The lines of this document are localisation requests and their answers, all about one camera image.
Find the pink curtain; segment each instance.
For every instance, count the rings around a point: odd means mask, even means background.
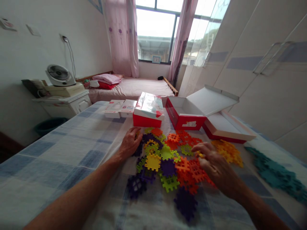
[[[135,0],[105,0],[113,72],[138,78],[137,10]]]
[[[198,0],[183,1],[179,23],[178,23],[176,41],[174,46],[174,54],[169,69],[169,77],[168,77],[169,81],[177,79],[177,76],[179,74],[179,69],[182,63],[186,44],[188,42],[197,2]]]

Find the electric fan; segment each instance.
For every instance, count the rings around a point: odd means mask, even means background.
[[[62,66],[50,65],[47,67],[46,74],[54,86],[71,86],[76,84],[75,78]]]

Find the trash can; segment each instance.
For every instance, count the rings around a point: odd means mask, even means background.
[[[34,130],[40,136],[45,136],[47,133],[64,124],[66,121],[68,121],[67,118],[51,118],[49,120],[43,121],[42,123],[39,123],[34,127]]]

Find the pile of toy blocks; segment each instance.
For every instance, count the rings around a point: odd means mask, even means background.
[[[259,175],[273,188],[284,190],[297,201],[307,203],[306,187],[296,179],[294,172],[288,171],[284,166],[272,161],[263,153],[252,147],[245,147],[254,156],[254,165]]]
[[[174,202],[177,209],[190,221],[194,217],[197,201],[194,195],[198,183],[205,181],[216,187],[206,172],[200,167],[198,159],[188,161],[177,152],[193,156],[192,147],[203,142],[192,138],[186,131],[178,130],[167,136],[159,128],[146,128],[143,139],[134,153],[138,156],[137,174],[128,180],[127,187],[131,198],[138,198],[147,190],[147,183],[153,183],[158,174],[166,192],[178,190]]]
[[[221,154],[228,163],[234,163],[243,168],[240,152],[233,144],[224,140],[215,140],[211,141],[211,143],[216,148],[216,151]]]

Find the hand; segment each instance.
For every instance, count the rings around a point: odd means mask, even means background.
[[[117,152],[118,156],[120,157],[120,160],[126,160],[128,157],[134,154],[134,152],[138,148],[143,137],[142,133],[139,133],[139,135],[136,137],[136,134],[138,131],[140,131],[140,129],[141,128],[133,127],[129,129],[124,136],[122,144]]]
[[[218,189],[226,196],[238,201],[249,191],[247,185],[237,176],[223,156],[218,154],[211,143],[199,143],[192,148],[192,152],[200,151],[205,158],[198,158],[201,167]]]

